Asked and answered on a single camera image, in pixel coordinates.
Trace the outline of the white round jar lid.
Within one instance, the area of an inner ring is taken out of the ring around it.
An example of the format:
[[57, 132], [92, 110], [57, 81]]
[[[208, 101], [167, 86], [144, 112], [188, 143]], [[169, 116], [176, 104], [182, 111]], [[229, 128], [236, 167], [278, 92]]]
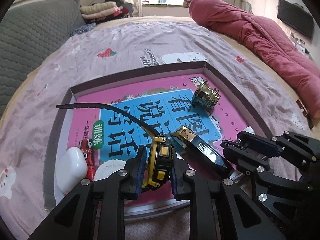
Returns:
[[126, 161], [113, 159], [102, 163], [96, 170], [94, 181], [108, 178], [116, 171], [122, 170], [125, 167]]

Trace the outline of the white earbuds case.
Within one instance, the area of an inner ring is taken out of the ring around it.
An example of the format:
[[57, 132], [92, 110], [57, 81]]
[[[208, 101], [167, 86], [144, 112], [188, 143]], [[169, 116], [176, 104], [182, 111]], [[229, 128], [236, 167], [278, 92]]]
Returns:
[[55, 170], [57, 187], [63, 193], [68, 193], [87, 174], [87, 163], [83, 152], [78, 147], [69, 148]]

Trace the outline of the yellow black watch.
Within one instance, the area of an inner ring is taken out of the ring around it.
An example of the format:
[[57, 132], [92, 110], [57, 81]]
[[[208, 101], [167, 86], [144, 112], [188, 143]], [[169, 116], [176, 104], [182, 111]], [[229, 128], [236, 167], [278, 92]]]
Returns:
[[162, 187], [169, 179], [170, 172], [173, 167], [174, 157], [176, 156], [172, 142], [162, 132], [151, 127], [146, 122], [137, 119], [130, 113], [119, 109], [112, 105], [103, 103], [69, 103], [64, 105], [56, 105], [58, 109], [86, 109], [97, 108], [118, 113], [132, 122], [136, 123], [141, 129], [151, 137], [150, 153], [147, 164], [147, 175], [143, 179], [142, 188], [145, 190], [157, 190]]

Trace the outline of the black rectangular lighter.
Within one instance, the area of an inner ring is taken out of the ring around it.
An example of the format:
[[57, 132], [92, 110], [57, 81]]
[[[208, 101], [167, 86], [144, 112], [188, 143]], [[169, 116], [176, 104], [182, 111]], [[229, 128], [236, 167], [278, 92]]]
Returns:
[[179, 127], [170, 135], [185, 149], [191, 162], [200, 171], [210, 171], [217, 179], [229, 178], [234, 172], [234, 168], [224, 157], [187, 126]]

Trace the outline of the brass camouflage knob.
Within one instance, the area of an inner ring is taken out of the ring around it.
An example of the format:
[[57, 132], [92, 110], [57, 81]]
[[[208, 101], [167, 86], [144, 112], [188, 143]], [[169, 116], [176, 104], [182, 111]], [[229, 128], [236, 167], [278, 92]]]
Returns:
[[192, 103], [200, 104], [204, 109], [212, 111], [220, 98], [219, 91], [211, 87], [208, 80], [204, 80], [193, 94]]

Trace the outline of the small white pill bottle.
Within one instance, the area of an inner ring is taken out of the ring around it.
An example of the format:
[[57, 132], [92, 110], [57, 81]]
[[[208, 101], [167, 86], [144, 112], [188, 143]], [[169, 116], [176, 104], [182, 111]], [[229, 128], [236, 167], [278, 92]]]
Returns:
[[251, 134], [255, 134], [255, 131], [253, 130], [253, 128], [251, 126], [246, 127], [242, 131], [247, 132], [247, 133], [251, 133]]

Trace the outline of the brown leather wallet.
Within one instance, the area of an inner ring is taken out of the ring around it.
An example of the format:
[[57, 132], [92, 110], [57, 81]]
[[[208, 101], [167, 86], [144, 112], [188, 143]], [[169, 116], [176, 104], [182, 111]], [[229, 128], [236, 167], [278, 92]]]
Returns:
[[303, 116], [307, 119], [309, 128], [313, 129], [314, 124], [313, 124], [312, 118], [311, 118], [308, 110], [306, 109], [306, 107], [304, 106], [304, 104], [302, 103], [302, 101], [300, 99], [297, 99], [296, 103], [297, 103], [298, 107], [300, 108], [301, 112], [303, 113]]

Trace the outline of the red lighter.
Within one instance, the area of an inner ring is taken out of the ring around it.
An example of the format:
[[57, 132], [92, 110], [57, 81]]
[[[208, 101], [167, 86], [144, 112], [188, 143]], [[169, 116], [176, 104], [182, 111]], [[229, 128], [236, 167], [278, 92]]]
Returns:
[[86, 138], [79, 142], [79, 148], [82, 151], [86, 164], [87, 174], [86, 178], [94, 181], [94, 175], [96, 172], [95, 159], [94, 159], [94, 148], [92, 139]]

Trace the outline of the dark cardboard box tray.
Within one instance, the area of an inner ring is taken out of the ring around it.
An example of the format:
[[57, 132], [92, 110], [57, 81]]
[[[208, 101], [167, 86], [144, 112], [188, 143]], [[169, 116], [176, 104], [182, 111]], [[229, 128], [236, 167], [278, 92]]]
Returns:
[[229, 78], [206, 62], [139, 68], [70, 88], [57, 111], [43, 172], [44, 206], [52, 211], [71, 191], [66, 168], [81, 162], [80, 177], [101, 182], [144, 150], [138, 200], [125, 206], [126, 220], [159, 216], [186, 207], [171, 191], [161, 159], [191, 146], [205, 161], [222, 161], [231, 179], [240, 172], [225, 161], [221, 141], [241, 131], [272, 132]]

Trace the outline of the pink Chinese workbook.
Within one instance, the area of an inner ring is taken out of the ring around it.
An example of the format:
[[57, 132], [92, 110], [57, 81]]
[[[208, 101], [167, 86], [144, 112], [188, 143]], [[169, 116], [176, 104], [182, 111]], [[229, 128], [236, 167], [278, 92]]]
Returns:
[[[221, 140], [235, 140], [237, 133], [249, 124], [225, 94], [211, 113], [201, 106], [193, 106], [193, 93], [204, 80], [205, 75], [197, 74], [141, 81], [82, 95], [77, 102], [114, 105], [166, 135], [187, 126], [221, 152]], [[118, 113], [101, 109], [73, 110], [67, 145], [78, 146], [86, 138], [93, 141], [96, 170], [106, 161], [135, 157], [139, 145], [151, 146], [151, 138]]]

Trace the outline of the red quilted duvet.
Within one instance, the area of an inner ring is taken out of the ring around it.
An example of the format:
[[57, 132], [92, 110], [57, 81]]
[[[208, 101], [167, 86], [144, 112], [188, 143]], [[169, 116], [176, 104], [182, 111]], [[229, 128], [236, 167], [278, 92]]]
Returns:
[[319, 118], [319, 68], [276, 22], [223, 0], [192, 0], [189, 14], [198, 25], [237, 40], [259, 56], [296, 91], [311, 117]]

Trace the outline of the pink patterned bedsheet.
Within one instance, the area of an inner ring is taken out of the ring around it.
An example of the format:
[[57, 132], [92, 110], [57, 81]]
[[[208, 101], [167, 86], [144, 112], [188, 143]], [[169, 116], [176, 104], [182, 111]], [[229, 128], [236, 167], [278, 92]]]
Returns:
[[1, 195], [1, 217], [16, 239], [27, 239], [46, 217], [43, 167], [50, 130], [67, 89], [122, 73], [163, 67], [176, 59], [207, 61], [254, 106], [275, 135], [288, 129], [311, 136], [294, 93], [244, 46], [195, 23], [127, 23], [70, 38], [31, 74], [1, 123], [1, 168], [15, 182]]

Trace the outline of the folded blankets stack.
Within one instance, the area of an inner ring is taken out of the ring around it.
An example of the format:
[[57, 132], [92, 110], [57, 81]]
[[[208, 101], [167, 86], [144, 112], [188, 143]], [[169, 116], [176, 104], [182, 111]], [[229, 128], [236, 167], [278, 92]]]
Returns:
[[83, 20], [87, 24], [99, 24], [131, 17], [130, 10], [124, 7], [121, 3], [117, 3], [115, 1], [83, 6], [80, 8], [80, 12]]

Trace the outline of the grey quilted headboard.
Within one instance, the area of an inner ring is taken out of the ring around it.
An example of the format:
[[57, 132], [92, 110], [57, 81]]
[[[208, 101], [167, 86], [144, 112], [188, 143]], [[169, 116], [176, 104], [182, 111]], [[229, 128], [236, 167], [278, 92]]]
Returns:
[[1, 112], [28, 74], [83, 25], [80, 0], [46, 0], [7, 11], [1, 20]]

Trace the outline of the black wall television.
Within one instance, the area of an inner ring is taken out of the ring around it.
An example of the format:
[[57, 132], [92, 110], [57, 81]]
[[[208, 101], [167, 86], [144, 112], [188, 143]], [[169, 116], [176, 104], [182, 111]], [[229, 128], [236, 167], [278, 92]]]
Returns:
[[313, 38], [315, 24], [313, 16], [303, 7], [286, 0], [278, 0], [277, 18], [308, 39]]

